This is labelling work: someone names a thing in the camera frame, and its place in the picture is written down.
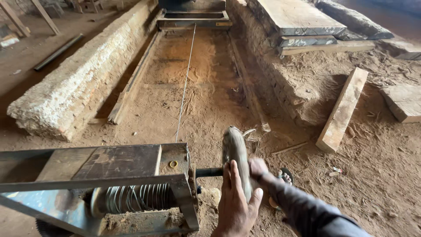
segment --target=foot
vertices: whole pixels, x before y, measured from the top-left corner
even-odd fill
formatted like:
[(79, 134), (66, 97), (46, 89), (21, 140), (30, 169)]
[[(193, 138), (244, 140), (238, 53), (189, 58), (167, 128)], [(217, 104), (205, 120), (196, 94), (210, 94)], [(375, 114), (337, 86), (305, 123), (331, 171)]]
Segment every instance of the foot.
[(285, 179), (287, 180), (286, 184), (292, 186), (291, 178), (289, 177), (289, 175), (287, 175), (287, 173), (282, 174), (282, 171), (278, 170), (278, 179), (280, 179), (282, 183), (285, 183), (285, 180), (282, 177), (285, 177)]

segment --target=cable drum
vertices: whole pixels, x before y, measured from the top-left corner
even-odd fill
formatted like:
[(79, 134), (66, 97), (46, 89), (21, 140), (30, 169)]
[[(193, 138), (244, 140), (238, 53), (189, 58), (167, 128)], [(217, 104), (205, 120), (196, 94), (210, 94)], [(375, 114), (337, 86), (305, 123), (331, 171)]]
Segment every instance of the cable drum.
[(147, 184), (137, 186), (113, 186), (105, 194), (107, 213), (144, 212), (170, 209), (170, 185)]

